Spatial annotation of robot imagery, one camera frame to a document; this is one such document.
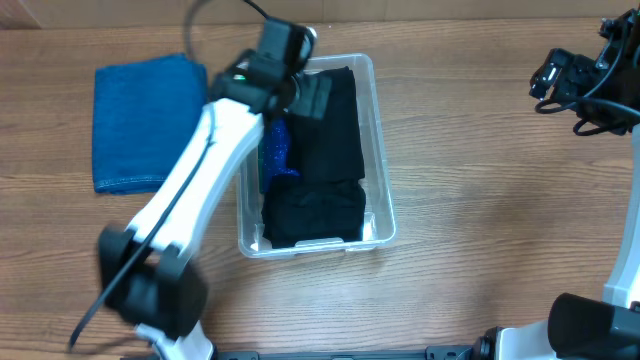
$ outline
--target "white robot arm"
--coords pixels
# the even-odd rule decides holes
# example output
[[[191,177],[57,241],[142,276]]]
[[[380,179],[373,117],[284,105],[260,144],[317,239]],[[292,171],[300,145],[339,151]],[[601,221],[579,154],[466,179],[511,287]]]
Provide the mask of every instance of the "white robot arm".
[[[618,260],[602,294],[604,302],[628,309],[640,301],[640,128],[634,131],[631,145],[634,167],[627,221]]]
[[[193,259],[207,224],[239,165],[270,121],[321,121],[331,80],[307,76],[316,34],[267,18],[257,49],[246,50],[212,86],[189,144],[158,193],[125,231],[107,227],[98,240],[103,292],[78,324],[76,342],[101,304],[136,326],[164,360],[209,360],[215,347],[202,331],[207,287]],[[157,264],[145,264],[151,253]]]

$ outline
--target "blue fabric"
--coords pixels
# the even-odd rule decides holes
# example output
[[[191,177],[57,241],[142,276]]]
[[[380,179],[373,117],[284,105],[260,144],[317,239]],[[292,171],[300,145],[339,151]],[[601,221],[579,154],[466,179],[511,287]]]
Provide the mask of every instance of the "blue fabric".
[[[157,191],[200,120],[204,66],[176,54],[98,69],[95,81],[95,191]]]
[[[287,168],[287,152],[291,136],[283,119],[273,121],[264,133],[260,144],[259,160],[262,160],[261,193],[269,191],[271,179],[278,175],[300,176],[298,171]]]

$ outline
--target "clear plastic bin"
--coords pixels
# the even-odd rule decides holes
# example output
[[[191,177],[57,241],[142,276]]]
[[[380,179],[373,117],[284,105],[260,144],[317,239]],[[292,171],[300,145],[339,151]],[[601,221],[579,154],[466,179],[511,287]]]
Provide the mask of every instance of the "clear plastic bin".
[[[345,66],[353,71],[356,80],[360,141],[365,164],[365,179],[360,182],[367,195],[363,241],[344,242],[340,238],[318,239],[300,241],[291,248],[272,249],[271,242],[262,237],[263,195],[260,194],[258,151],[254,150],[240,166],[237,185],[238,245],[240,251],[247,257],[277,259],[320,251],[372,250],[378,246],[388,245],[394,239],[395,212],[382,139],[373,62],[365,54],[316,57],[309,61],[307,72],[316,73]]]

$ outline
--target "black mount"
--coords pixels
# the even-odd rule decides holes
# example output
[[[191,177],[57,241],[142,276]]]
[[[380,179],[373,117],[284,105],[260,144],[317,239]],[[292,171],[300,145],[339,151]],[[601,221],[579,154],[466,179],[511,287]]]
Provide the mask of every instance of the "black mount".
[[[638,10],[634,9],[615,20],[603,20],[599,34],[609,41],[595,60],[564,49],[552,49],[544,64],[533,74],[529,94],[543,100],[555,86],[549,99],[568,104],[570,101],[562,102],[564,96],[586,95],[606,76],[618,53],[624,49],[611,77],[591,97],[640,109],[640,69],[633,64],[633,55],[640,45],[640,26],[634,26],[637,22]],[[623,37],[625,27],[629,34],[626,38]],[[598,128],[609,128],[616,135],[626,134],[639,122],[624,112],[588,103],[577,104],[572,110],[582,119],[578,123],[582,124],[576,125],[577,134],[586,122]]]
[[[249,105],[252,113],[262,113],[266,125],[285,112],[302,119],[321,120],[329,101],[331,79],[303,72],[315,40],[311,29],[269,17],[257,50],[245,50],[216,76],[211,97]]]
[[[113,226],[100,234],[98,257],[103,290],[140,247],[133,235],[131,230],[121,231]],[[141,257],[105,305],[131,325],[154,327],[173,340],[187,336],[204,311],[207,286],[191,261],[178,253],[176,247],[169,246],[157,264],[146,264],[147,256]]]
[[[640,313],[600,301],[562,294],[549,315],[549,343],[557,357],[640,358]]]
[[[472,360],[473,348],[468,345],[429,346],[426,360]]]

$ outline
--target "wood grain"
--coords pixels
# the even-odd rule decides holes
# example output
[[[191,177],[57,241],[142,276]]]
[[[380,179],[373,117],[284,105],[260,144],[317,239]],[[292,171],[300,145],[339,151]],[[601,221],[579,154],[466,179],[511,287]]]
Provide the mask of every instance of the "wood grain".
[[[0,1],[0,29],[39,29],[40,24],[20,0]]]
[[[21,0],[46,29],[181,25],[194,0]],[[258,0],[269,14],[296,22],[617,17],[635,0]],[[261,23],[241,0],[214,0],[202,24]]]
[[[211,285],[207,334],[221,350],[423,349],[544,319],[563,292],[599,298],[622,237],[630,139],[575,137],[573,114],[536,115],[528,96],[550,48],[596,55],[598,26],[318,26],[317,54],[374,61],[397,241],[358,254],[245,259],[230,187],[200,259]],[[195,48],[215,73],[258,32],[197,27]],[[97,234],[150,197],[93,193],[93,76],[180,51],[181,31],[0,32],[0,48],[12,49],[0,52],[0,359],[144,353],[105,310],[80,338],[81,355],[64,354],[98,291]]]

